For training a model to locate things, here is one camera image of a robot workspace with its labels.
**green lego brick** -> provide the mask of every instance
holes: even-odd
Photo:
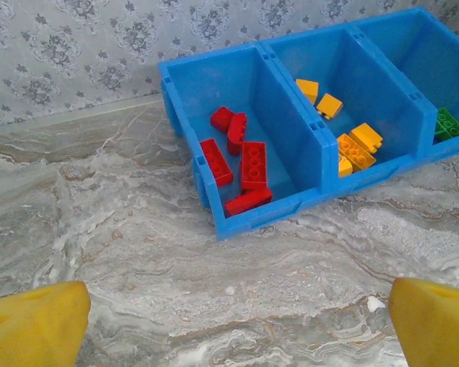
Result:
[[[442,107],[438,110],[435,137],[444,141],[456,136],[459,136],[459,122],[446,108]]]

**floral wallpaper pattern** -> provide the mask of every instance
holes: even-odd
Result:
[[[158,93],[157,63],[459,0],[0,0],[0,125]]]

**red lego brick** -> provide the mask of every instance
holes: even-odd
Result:
[[[235,200],[227,201],[224,209],[227,216],[235,216],[247,210],[255,209],[258,206],[270,203],[272,200],[272,191],[265,187],[260,190],[252,190],[243,195],[239,195]]]
[[[200,143],[202,152],[209,163],[209,168],[213,172],[214,180],[218,187],[223,187],[233,182],[233,172],[231,172],[223,153],[214,139],[204,140]]]
[[[240,162],[242,190],[257,190],[267,187],[267,158],[265,143],[244,141]]]
[[[246,133],[248,119],[244,113],[236,113],[231,118],[228,129],[228,152],[235,157],[242,152],[242,143]]]
[[[230,128],[231,118],[234,115],[235,113],[228,110],[226,107],[220,107],[211,115],[211,126],[217,128],[223,134],[226,134],[228,132],[228,128]]]

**patterned wallpaper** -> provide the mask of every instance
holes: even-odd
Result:
[[[157,63],[459,0],[0,0],[0,125],[158,93]]]

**marble floor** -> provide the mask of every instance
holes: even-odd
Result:
[[[84,281],[78,366],[407,366],[399,276],[459,287],[459,155],[216,242],[160,102],[0,135],[0,297]]]

